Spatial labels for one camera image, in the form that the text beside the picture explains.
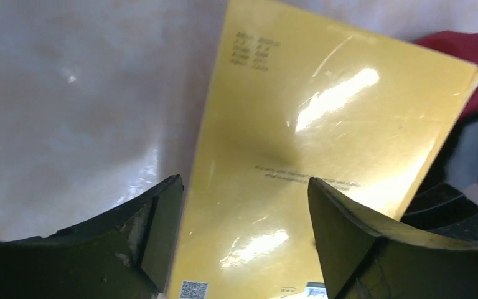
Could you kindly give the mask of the yellow book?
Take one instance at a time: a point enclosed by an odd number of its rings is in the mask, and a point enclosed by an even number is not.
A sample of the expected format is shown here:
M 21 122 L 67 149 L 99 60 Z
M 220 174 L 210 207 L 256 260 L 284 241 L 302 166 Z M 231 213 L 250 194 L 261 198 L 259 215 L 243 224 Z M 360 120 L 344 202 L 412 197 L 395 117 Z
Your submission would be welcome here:
M 478 65 L 276 1 L 230 1 L 168 298 L 325 298 L 311 177 L 399 219 Z

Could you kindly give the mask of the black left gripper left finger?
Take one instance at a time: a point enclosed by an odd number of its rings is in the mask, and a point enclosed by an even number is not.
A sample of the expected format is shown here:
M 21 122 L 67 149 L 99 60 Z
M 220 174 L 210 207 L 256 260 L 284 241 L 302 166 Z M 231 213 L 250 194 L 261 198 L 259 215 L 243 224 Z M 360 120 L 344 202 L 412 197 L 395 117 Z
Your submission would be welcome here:
M 184 184 L 134 199 L 48 237 L 0 241 L 0 298 L 152 298 L 171 273 Z

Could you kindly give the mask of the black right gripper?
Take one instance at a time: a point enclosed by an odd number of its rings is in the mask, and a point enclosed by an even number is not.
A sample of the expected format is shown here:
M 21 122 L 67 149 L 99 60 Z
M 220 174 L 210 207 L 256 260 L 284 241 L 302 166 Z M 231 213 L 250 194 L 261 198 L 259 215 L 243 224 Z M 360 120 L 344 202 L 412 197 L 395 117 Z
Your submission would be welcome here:
M 478 243 L 478 112 L 455 124 L 401 221 Z

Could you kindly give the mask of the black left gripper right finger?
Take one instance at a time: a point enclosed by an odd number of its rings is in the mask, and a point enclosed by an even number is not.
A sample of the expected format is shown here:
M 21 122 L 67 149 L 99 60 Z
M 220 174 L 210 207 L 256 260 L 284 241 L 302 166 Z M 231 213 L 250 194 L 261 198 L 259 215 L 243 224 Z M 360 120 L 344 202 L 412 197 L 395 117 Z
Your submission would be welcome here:
M 478 244 L 396 221 L 319 178 L 307 193 L 329 298 L 478 298 Z

